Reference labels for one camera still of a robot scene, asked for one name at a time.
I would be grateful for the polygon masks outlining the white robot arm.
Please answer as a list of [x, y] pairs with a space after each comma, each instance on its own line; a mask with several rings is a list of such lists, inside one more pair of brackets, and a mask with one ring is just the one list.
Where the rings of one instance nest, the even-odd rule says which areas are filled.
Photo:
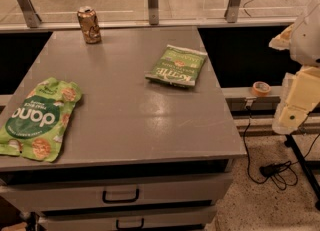
[[276, 50], [288, 50], [301, 65], [295, 74], [286, 73], [280, 103], [272, 129], [288, 135], [296, 131], [320, 103], [320, 0], [311, 0], [306, 9], [269, 42]]

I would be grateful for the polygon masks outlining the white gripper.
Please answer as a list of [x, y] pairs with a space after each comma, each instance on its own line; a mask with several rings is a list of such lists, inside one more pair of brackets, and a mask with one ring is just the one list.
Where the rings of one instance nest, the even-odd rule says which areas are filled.
[[[276, 50], [288, 50], [293, 27], [293, 24], [289, 25], [272, 38], [269, 46]], [[282, 82], [280, 103], [272, 123], [273, 131], [281, 135], [296, 131], [319, 103], [319, 68], [302, 66], [295, 75], [287, 73]]]

